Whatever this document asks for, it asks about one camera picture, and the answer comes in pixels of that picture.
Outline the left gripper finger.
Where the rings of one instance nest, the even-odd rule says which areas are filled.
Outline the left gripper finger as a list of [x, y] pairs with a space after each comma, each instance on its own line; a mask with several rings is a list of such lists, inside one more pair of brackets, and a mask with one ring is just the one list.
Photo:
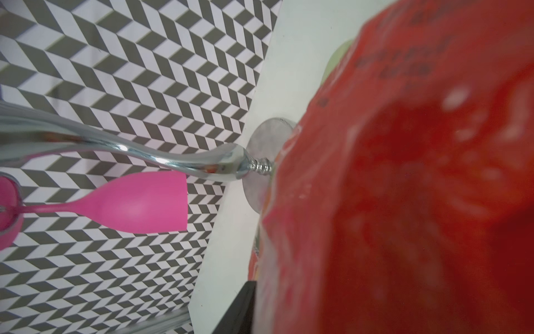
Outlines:
[[247, 281], [215, 327], [213, 334], [251, 334], [257, 281]]

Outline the red candy bag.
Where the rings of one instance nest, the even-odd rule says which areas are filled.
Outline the red candy bag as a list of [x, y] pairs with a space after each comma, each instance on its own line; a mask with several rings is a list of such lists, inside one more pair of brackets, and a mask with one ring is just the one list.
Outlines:
[[267, 199], [254, 333], [532, 333], [532, 1], [386, 7]]

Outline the light green plastic basket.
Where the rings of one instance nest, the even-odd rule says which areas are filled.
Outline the light green plastic basket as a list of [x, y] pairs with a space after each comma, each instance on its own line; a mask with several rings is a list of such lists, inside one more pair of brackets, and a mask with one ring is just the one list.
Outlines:
[[331, 72], [338, 66], [339, 62], [343, 59], [347, 51], [349, 51], [353, 42], [354, 42], [354, 39], [347, 40], [342, 45], [340, 45], [335, 50], [335, 52], [332, 54], [332, 56], [328, 60], [328, 63], [325, 67], [325, 70], [324, 70], [324, 73], [321, 79], [321, 85], [325, 83], [327, 78], [330, 76]]

